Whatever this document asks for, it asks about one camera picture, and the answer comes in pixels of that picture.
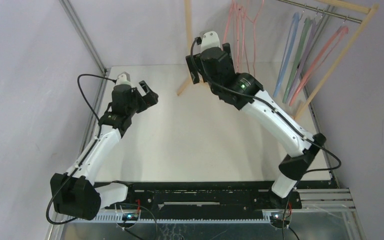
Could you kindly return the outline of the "lilac plastic hanger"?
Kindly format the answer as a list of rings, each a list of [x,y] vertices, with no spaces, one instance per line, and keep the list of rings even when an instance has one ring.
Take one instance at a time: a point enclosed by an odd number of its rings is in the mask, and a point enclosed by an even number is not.
[[[289,106],[293,105],[292,98],[293,98],[295,90],[298,88],[298,80],[300,79],[301,73],[303,72],[303,69],[304,69],[304,65],[308,59],[309,54],[310,54],[310,50],[311,50],[311,47],[313,45],[316,30],[318,27],[318,24],[317,24],[317,21],[315,18],[313,18],[310,23],[311,23],[311,30],[310,30],[310,33],[308,35],[306,46],[305,46],[304,52],[302,53],[301,58],[298,62],[299,65],[297,67],[297,71],[295,73],[295,76],[294,76],[294,79],[292,82],[292,86],[288,92],[287,103],[289,103]]]

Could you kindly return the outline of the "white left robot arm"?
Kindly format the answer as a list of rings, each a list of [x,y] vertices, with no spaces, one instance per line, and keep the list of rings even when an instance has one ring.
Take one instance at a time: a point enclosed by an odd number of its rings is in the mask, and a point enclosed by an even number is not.
[[[139,82],[144,90],[124,80],[114,86],[111,102],[98,120],[98,133],[65,173],[55,173],[50,179],[50,208],[74,219],[92,220],[100,209],[118,203],[129,209],[137,196],[126,183],[115,180],[95,187],[97,175],[109,153],[123,138],[132,124],[132,118],[158,103],[158,94],[145,81]]]

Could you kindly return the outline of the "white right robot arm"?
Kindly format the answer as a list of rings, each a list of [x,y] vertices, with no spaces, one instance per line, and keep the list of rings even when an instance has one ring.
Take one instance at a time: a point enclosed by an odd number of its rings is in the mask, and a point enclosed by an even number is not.
[[[214,95],[258,120],[285,149],[286,157],[278,166],[280,175],[269,194],[269,203],[275,208],[282,208],[289,201],[289,193],[309,172],[326,137],[301,127],[274,102],[254,76],[236,72],[229,44],[210,47],[198,54],[191,52],[185,60],[194,83],[198,83],[201,76]]]

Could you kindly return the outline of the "green plastic hanger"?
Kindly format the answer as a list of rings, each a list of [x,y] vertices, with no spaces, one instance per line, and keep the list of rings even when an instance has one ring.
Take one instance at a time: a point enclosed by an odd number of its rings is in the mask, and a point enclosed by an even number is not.
[[[285,89],[285,92],[284,92],[284,96],[283,96],[283,99],[282,99],[282,102],[284,104],[287,103],[288,101],[288,94],[291,90],[291,87],[292,87],[292,84],[293,84],[293,80],[296,76],[296,73],[297,73],[297,70],[298,70],[298,65],[299,65],[299,62],[301,60],[301,57],[302,57],[302,54],[303,54],[303,51],[304,51],[304,45],[306,43],[306,38],[307,38],[307,35],[308,35],[308,32],[310,30],[312,26],[312,20],[310,17],[306,17],[306,19],[304,20],[304,26],[302,28],[302,32],[301,32],[301,35],[300,35],[300,39],[299,39],[299,43],[298,43],[298,47],[296,48],[296,53],[295,53],[295,56],[294,56],[294,61],[293,61],[293,64],[292,64],[292,68],[291,68],[291,72],[290,72],[290,75],[289,75],[289,79],[288,79],[288,82],[287,82],[287,85],[286,85],[286,89]]]

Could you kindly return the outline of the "blue plastic hanger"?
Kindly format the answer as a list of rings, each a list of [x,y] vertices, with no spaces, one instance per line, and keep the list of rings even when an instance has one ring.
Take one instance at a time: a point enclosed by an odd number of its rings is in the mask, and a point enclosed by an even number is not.
[[[292,21],[291,21],[291,24],[289,27],[289,32],[288,32],[286,44],[284,47],[281,66],[280,66],[280,69],[278,72],[276,85],[275,85],[275,89],[273,92],[273,97],[277,97],[280,90],[281,90],[281,86],[282,86],[282,83],[283,83],[283,80],[284,80],[284,77],[286,74],[288,64],[290,62],[290,57],[292,55],[294,44],[296,41],[296,36],[297,36],[297,31],[298,31],[300,19],[301,19],[301,14],[299,12],[295,12],[292,16]]]

